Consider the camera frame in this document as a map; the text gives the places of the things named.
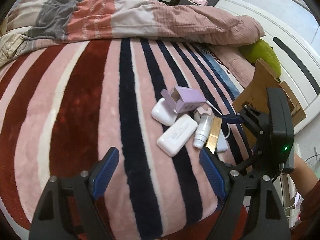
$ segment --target white bed frame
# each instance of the white bed frame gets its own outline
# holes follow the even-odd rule
[[[298,133],[319,114],[320,96],[298,65],[273,41],[273,38],[278,37],[299,57],[318,84],[320,84],[319,55],[291,27],[259,7],[241,0],[220,0],[215,7],[236,16],[251,16],[262,25],[266,33],[262,39],[273,47],[281,63],[280,80],[289,85],[307,115],[306,119],[294,128],[295,134]]]

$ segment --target striped blanket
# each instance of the striped blanket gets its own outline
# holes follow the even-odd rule
[[[173,158],[156,140],[166,127],[151,117],[162,89],[192,87],[223,114],[238,91],[199,45],[138,38],[94,40],[40,49],[9,63],[0,81],[0,206],[29,229],[51,175],[88,170],[111,146],[120,161],[98,202],[119,240],[155,239],[217,208],[193,137]],[[250,149],[231,125],[237,164]],[[225,134],[227,127],[222,127]]]

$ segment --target screw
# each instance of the screw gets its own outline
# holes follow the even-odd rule
[[[231,174],[231,176],[233,176],[233,177],[237,177],[237,176],[239,175],[239,172],[236,171],[236,170],[231,170],[231,171],[230,171],[230,174]]]
[[[270,180],[270,177],[269,177],[268,175],[263,175],[263,176],[262,176],[262,179],[263,179],[264,181],[269,181],[269,180]]]
[[[88,174],[88,171],[81,171],[80,176],[85,178],[86,176],[88,176]]]
[[[56,180],[57,180],[56,176],[51,176],[49,179],[50,182],[55,182]]]

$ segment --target cardboard box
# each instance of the cardboard box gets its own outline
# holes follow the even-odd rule
[[[244,105],[248,105],[268,114],[267,87],[282,88],[286,93],[293,127],[305,119],[306,114],[288,84],[284,81],[279,83],[276,79],[276,73],[263,59],[257,60],[252,81],[233,102],[232,105],[235,111],[239,112]],[[256,138],[244,125],[243,128],[249,145],[252,148],[256,142]]]

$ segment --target purple box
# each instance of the purple box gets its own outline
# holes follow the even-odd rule
[[[170,92],[163,89],[161,95],[168,106],[177,114],[196,110],[207,101],[198,90],[179,86],[173,87]]]

